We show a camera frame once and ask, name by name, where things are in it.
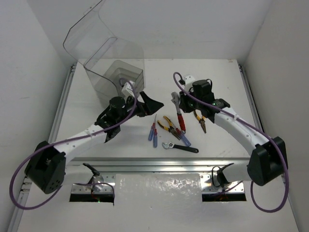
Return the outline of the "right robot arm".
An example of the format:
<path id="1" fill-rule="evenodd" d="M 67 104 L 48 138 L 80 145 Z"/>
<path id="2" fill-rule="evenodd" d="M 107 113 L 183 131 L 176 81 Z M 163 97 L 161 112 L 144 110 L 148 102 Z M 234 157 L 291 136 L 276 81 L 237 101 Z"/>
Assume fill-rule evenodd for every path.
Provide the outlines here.
<path id="1" fill-rule="evenodd" d="M 283 164 L 274 145 L 279 147 L 284 158 L 285 143 L 280 137 L 273 138 L 273 143 L 259 132 L 243 125 L 236 112 L 223 99 L 217 99 L 212 92 L 211 80 L 196 80 L 186 76 L 180 81 L 184 91 L 180 95 L 180 108 L 185 113 L 198 110 L 202 116 L 223 128 L 236 139 L 250 155 L 248 164 L 228 164 L 217 170 L 215 183 L 224 187 L 227 184 L 246 180 L 264 186 L 284 173 Z"/>

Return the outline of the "red handled adjustable wrench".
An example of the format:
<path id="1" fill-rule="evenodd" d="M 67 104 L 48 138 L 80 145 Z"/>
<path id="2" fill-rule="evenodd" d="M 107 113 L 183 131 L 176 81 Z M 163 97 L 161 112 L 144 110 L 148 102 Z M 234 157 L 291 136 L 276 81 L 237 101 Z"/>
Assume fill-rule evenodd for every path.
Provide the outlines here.
<path id="1" fill-rule="evenodd" d="M 182 116 L 182 113 L 181 113 L 181 110 L 180 110 L 180 96 L 177 92 L 172 92 L 171 96 L 172 96 L 171 101 L 175 105 L 175 108 L 176 108 L 177 119 L 178 119 L 178 122 L 179 122 L 180 129 L 181 129 L 182 133 L 186 133 L 185 122 L 184 122 L 184 119 L 183 119 L 183 116 Z"/>

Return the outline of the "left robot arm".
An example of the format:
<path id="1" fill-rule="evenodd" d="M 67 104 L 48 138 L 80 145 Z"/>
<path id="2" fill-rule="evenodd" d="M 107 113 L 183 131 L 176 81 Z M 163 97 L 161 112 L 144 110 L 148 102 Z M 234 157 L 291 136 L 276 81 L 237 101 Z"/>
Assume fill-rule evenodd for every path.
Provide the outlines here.
<path id="1" fill-rule="evenodd" d="M 99 173 L 88 164 L 70 166 L 69 162 L 90 148 L 106 143 L 120 132 L 120 124 L 133 116 L 150 116 L 164 105 L 140 93 L 143 101 L 133 97 L 114 97 L 96 122 L 81 133 L 49 144 L 38 144 L 34 156 L 25 169 L 26 176 L 45 194 L 50 194 L 62 185 L 89 184 Z"/>

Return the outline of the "clear plastic drawer organizer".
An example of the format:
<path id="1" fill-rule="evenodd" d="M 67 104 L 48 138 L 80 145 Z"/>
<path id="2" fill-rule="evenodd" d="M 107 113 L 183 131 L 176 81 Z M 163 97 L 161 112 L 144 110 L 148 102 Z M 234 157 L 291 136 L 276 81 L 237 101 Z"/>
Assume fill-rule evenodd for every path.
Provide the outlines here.
<path id="1" fill-rule="evenodd" d="M 86 71 L 103 108 L 113 97 L 121 97 L 126 81 L 134 82 L 136 92 L 144 89 L 144 50 L 136 43 L 118 38 L 115 44 Z"/>

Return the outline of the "clear flip lid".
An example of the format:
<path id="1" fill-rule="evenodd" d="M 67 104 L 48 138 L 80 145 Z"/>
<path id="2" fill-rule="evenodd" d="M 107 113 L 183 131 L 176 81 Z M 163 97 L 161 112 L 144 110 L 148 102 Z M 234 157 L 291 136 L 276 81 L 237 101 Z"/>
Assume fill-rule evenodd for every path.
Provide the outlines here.
<path id="1" fill-rule="evenodd" d="M 65 51 L 88 72 L 118 40 L 101 19 L 104 3 L 101 0 L 90 7 L 69 29 L 63 42 Z"/>

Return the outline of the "black handled adjustable wrench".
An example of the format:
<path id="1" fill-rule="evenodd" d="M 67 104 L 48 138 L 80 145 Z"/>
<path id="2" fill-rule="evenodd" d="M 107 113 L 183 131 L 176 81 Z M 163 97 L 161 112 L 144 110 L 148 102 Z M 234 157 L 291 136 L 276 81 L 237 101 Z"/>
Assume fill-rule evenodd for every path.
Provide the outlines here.
<path id="1" fill-rule="evenodd" d="M 183 145 L 177 145 L 172 142 L 169 143 L 162 143 L 162 147 L 164 149 L 179 149 L 191 153 L 198 153 L 199 150 L 197 148 L 189 147 L 189 146 L 183 146 Z"/>

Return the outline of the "blue screwdriver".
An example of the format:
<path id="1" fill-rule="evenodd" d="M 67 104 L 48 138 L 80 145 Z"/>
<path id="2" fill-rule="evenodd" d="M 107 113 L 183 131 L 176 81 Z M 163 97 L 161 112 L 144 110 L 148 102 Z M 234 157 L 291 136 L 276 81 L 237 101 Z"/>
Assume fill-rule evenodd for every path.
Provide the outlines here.
<path id="1" fill-rule="evenodd" d="M 154 129 L 153 132 L 153 148 L 157 148 L 157 130 Z"/>
<path id="2" fill-rule="evenodd" d="M 182 131 L 178 130 L 178 135 L 179 135 L 180 139 L 183 141 L 183 143 L 184 143 L 186 146 L 188 146 L 188 147 L 191 146 L 190 141 L 186 138 L 186 136 L 183 134 Z"/>
<path id="3" fill-rule="evenodd" d="M 149 136 L 148 136 L 149 141 L 152 141 L 152 139 L 153 139 L 154 130 L 155 130 L 155 123 L 156 123 L 156 116 L 157 115 L 154 116 L 154 121 L 152 123 L 151 129 L 150 129 L 150 132 L 149 132 Z"/>

